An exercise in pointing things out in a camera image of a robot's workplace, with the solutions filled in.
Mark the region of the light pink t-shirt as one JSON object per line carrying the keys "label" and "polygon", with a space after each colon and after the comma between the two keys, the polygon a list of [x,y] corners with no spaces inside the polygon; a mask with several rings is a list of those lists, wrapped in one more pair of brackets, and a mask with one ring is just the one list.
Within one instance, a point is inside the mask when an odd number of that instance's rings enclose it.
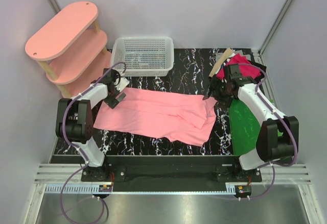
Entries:
{"label": "light pink t-shirt", "polygon": [[94,127],[202,146],[216,121],[214,98],[125,88],[115,107],[102,103]]}

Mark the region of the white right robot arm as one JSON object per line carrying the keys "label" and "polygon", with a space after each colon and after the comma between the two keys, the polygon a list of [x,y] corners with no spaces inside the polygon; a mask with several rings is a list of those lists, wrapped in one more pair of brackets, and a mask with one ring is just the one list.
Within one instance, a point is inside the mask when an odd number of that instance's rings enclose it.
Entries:
{"label": "white right robot arm", "polygon": [[237,181],[244,181],[257,170],[268,165],[290,167],[297,161],[299,121],[286,116],[260,91],[264,79],[256,81],[244,76],[240,64],[223,67],[224,78],[217,78],[219,66],[215,65],[209,74],[209,85],[204,99],[213,97],[229,107],[233,100],[242,101],[257,119],[260,132],[255,148],[238,157],[230,175]]}

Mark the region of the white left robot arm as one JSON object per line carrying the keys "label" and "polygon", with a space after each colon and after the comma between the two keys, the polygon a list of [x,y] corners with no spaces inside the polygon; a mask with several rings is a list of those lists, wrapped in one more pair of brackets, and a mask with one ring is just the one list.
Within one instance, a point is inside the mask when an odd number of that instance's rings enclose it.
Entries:
{"label": "white left robot arm", "polygon": [[125,98],[123,90],[129,81],[122,74],[105,68],[103,75],[84,91],[58,102],[55,133],[75,148],[84,160],[83,181],[105,181],[112,176],[109,162],[93,138],[95,119],[92,109],[100,102],[114,109]]}

